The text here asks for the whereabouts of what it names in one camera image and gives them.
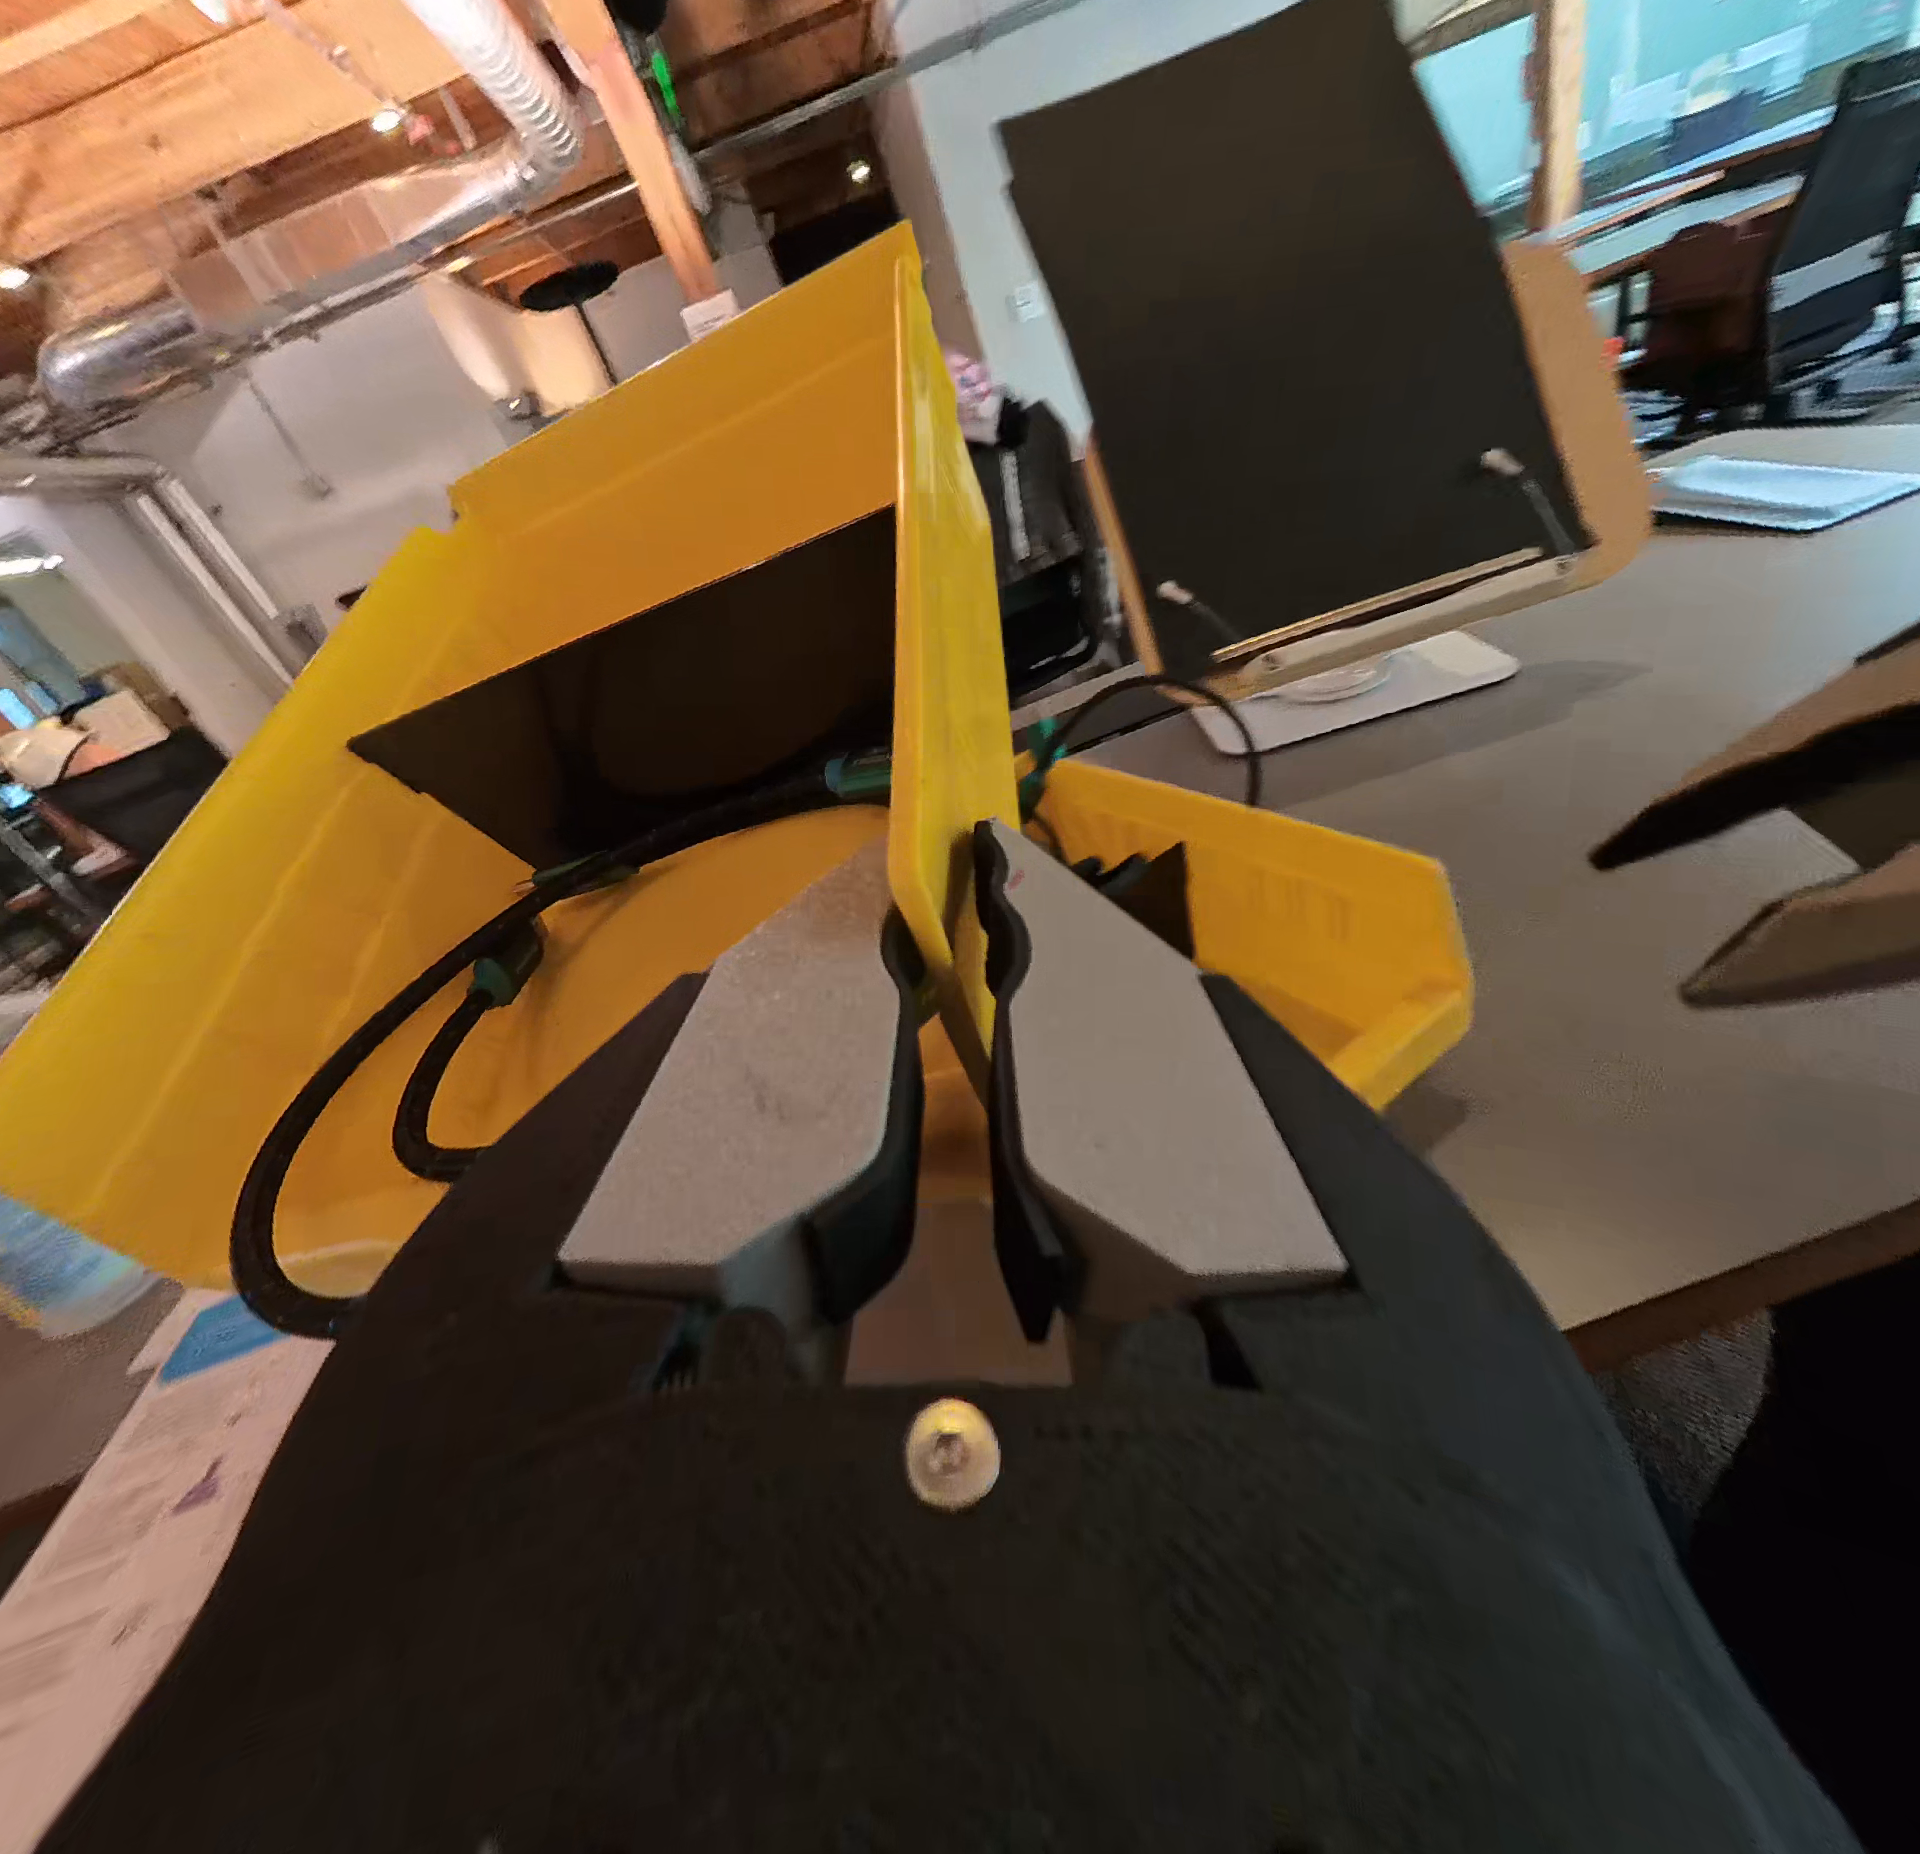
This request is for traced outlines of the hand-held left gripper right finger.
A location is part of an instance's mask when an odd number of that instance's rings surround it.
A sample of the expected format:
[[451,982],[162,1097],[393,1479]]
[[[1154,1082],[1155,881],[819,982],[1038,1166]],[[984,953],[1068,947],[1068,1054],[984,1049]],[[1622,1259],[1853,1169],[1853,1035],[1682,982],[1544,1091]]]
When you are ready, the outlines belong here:
[[1024,1337],[1347,1282],[1196,962],[1000,818],[970,854],[995,1265]]

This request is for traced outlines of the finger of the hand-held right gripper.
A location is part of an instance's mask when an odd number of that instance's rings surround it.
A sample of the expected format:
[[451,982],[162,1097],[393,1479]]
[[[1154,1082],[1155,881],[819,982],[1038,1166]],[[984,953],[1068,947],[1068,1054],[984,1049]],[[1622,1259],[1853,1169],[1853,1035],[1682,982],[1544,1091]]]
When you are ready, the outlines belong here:
[[1588,862],[1607,874],[1656,858],[1874,781],[1916,752],[1918,660],[1857,660],[1646,803],[1590,850]]
[[1918,979],[1918,869],[1874,867],[1757,912],[1689,977],[1694,1008],[1819,1003]]

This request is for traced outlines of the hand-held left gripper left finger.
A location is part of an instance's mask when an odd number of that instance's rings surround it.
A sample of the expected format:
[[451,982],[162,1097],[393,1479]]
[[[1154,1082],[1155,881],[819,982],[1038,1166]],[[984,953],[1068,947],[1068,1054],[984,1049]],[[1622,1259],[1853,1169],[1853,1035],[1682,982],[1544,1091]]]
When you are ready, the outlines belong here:
[[558,1276],[839,1335],[913,1234],[923,979],[872,841],[705,974]]

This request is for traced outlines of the yellow plastic bin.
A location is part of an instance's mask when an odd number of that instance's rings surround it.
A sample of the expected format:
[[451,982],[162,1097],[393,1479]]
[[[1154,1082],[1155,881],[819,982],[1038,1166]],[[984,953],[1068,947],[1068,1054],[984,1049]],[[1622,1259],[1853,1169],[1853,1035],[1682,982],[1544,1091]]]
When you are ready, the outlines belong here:
[[905,711],[905,802],[806,810],[563,902],[532,990],[438,1099],[504,1132],[672,977],[891,841],[894,900],[984,1003],[968,869],[930,841],[1012,813],[987,515],[907,226],[450,489],[187,815],[5,1054],[5,1195],[198,1288],[278,1116],[376,1006],[589,841],[493,838],[349,743],[467,695],[450,756],[524,808],[560,756],[716,798]]

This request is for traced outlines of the silver flat pouch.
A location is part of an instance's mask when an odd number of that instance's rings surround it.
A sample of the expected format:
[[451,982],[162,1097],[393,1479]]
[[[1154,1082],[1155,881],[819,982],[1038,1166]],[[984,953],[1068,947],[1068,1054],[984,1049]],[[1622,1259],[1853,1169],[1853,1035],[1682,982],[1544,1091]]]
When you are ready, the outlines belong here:
[[1918,474],[1703,454],[1652,467],[1649,493],[1663,524],[1813,533],[1912,498]]

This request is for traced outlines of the brown chair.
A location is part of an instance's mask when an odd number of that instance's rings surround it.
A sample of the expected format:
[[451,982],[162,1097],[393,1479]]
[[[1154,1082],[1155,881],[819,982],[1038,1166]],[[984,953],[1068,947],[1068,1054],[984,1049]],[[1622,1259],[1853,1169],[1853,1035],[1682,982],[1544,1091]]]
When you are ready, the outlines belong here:
[[1682,227],[1646,269],[1638,392],[1674,404],[1674,436],[1763,399],[1768,282],[1785,211]]

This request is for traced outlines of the black office chair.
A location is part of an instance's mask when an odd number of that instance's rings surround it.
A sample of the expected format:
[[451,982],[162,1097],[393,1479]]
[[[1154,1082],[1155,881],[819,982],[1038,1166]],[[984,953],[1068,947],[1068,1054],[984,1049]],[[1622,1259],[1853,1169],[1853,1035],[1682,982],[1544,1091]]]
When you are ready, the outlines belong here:
[[1829,375],[1883,306],[1902,296],[1902,245],[1918,183],[1918,51],[1849,66],[1835,106],[1763,266],[1760,411]]

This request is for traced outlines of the wooden book stand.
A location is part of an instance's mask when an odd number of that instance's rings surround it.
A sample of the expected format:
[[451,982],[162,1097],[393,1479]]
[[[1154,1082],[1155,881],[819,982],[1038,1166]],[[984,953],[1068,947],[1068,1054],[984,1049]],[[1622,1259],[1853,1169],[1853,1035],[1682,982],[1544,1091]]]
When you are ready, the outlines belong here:
[[1388,0],[1294,0],[995,133],[1141,679],[1224,756],[1646,546],[1588,292],[1475,210]]

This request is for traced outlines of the silver air duct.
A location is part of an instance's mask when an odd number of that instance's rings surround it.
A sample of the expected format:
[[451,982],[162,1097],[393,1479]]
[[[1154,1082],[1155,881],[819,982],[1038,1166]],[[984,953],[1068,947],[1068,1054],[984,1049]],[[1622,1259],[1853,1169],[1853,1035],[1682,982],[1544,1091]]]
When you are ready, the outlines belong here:
[[192,369],[210,334],[179,297],[97,315],[49,336],[34,358],[42,396],[70,413],[129,401]]

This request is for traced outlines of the white ribbed air duct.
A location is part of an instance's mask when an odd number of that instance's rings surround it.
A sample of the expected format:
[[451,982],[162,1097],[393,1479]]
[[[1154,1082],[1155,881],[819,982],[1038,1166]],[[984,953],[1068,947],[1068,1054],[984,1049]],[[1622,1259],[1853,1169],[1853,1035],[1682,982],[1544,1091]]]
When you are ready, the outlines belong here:
[[583,162],[586,130],[563,77],[508,0],[400,0],[508,122],[510,191],[554,189]]

